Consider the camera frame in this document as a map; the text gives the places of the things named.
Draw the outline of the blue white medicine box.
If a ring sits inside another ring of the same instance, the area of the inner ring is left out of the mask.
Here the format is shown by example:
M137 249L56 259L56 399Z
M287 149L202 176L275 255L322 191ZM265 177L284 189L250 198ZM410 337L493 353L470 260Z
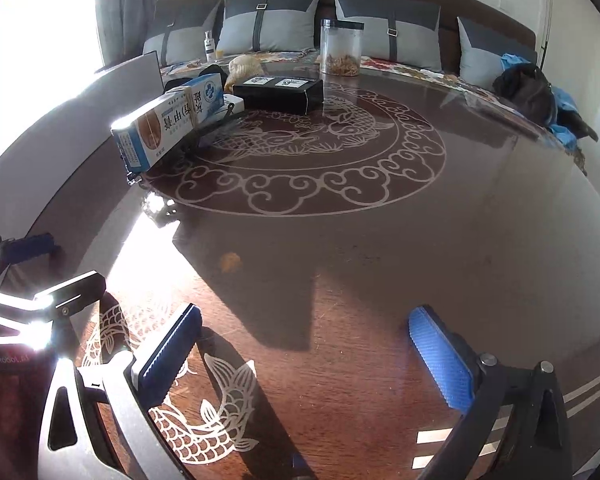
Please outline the blue white medicine box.
M110 126L129 174L151 169L224 104L217 73L202 75L163 93Z

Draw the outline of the cream knitted sock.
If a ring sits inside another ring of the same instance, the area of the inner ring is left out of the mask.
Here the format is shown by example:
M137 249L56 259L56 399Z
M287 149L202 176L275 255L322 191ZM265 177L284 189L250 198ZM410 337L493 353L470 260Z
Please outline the cream knitted sock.
M235 84L241 84L251 77L264 74L259 59L252 54L241 54L236 56L228 64L228 76L224 84L224 91L233 92Z

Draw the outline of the black box white labels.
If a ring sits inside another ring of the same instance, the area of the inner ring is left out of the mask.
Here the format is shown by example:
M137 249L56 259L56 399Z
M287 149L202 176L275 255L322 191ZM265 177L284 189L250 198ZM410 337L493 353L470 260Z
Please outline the black box white labels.
M307 115L324 103L321 79L283 76L254 76L234 84L246 110L263 110L291 115Z

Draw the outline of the large grey storage box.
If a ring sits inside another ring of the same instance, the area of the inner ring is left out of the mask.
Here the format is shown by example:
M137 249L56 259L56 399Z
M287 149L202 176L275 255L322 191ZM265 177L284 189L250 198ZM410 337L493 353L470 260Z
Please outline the large grey storage box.
M158 55L146 53L96 74L27 128L0 156L0 236L25 236L79 166L111 139L111 123L162 89Z

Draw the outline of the floral sofa cover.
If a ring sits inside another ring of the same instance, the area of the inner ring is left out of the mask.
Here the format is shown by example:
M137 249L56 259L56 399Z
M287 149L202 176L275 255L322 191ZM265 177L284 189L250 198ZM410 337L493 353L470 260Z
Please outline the floral sofa cover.
M221 58L220 60L212 62L207 62L205 60L176 62L161 67L160 74L165 84L168 81L175 79L196 77L212 64L218 64L222 70L228 74L230 72L230 63L233 62L234 58L236 58L236 55L230 55L228 58ZM306 49L300 52L264 52L247 54L247 58L254 58L261 66L277 63L285 66L294 65L297 70L301 70L302 67L311 67L317 70L318 63L321 61L320 52L315 49ZM471 104L479 103L481 106L486 107L488 112L497 110L498 114L503 113L506 119L513 118L514 115L519 115L519 113L516 113L509 105L500 102L492 92L472 86L471 84L466 84L460 77L454 75L443 75L442 73L433 72L432 70L378 60L377 58L370 58L365 55L362 56L361 67L364 68L364 70L378 70L378 72L381 73L398 75L399 77L407 79L431 82L441 88L465 93L468 96L471 96Z

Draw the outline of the grey cushion far left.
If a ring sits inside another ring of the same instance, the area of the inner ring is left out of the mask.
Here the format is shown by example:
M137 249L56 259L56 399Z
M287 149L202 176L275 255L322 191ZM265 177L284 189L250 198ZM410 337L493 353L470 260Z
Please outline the grey cushion far left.
M205 58L204 38L214 32L219 7L213 0L158 3L143 54L155 52L161 67Z

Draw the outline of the grey cushion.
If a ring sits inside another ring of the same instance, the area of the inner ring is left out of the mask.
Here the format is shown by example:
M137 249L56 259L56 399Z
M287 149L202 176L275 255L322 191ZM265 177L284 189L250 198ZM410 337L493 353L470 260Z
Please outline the grey cushion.
M213 0L158 3L143 54L155 52L161 67L205 58L204 38L214 32L219 7Z
M364 25L364 55L442 70L438 4L417 0L335 0L335 6L338 20Z
M227 55L314 47L320 0L224 0L218 48Z
M458 18L460 33L460 78L468 84L492 90L496 78L510 66L536 63L538 55L532 48L499 32Z

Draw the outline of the grey curtain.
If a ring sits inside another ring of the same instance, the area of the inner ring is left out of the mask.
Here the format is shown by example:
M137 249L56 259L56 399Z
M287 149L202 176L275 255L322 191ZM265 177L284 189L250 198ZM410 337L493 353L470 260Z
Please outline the grey curtain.
M106 66L140 55L156 0L95 0L96 22Z

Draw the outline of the white spray bottle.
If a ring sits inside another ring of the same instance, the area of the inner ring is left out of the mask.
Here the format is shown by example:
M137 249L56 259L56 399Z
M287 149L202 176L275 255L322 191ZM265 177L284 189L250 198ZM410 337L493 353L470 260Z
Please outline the white spray bottle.
M204 32L204 54L209 63L216 60L215 42L211 30L206 30Z

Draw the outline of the black and blue clothing pile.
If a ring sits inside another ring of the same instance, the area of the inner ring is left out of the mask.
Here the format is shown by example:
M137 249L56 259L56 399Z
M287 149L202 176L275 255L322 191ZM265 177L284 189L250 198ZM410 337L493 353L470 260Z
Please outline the black and blue clothing pile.
M503 71L493 81L494 93L518 113L550 130L570 152L578 147L580 139L600 140L582 118L572 96L553 86L538 66L511 53L501 56L501 64Z

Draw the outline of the grey cushion far right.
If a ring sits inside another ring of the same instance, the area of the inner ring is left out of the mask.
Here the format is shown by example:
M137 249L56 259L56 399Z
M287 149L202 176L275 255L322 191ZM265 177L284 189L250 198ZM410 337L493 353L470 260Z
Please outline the grey cushion far right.
M460 78L468 84L492 90L496 78L510 66L536 63L538 55L532 48L499 32L458 18L460 33Z

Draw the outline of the clear jar black lid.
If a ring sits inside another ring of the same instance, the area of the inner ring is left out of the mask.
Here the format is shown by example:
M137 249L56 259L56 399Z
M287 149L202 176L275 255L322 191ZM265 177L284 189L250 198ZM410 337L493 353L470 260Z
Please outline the clear jar black lid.
M363 23L324 18L321 22L320 72L341 77L358 76L363 32Z

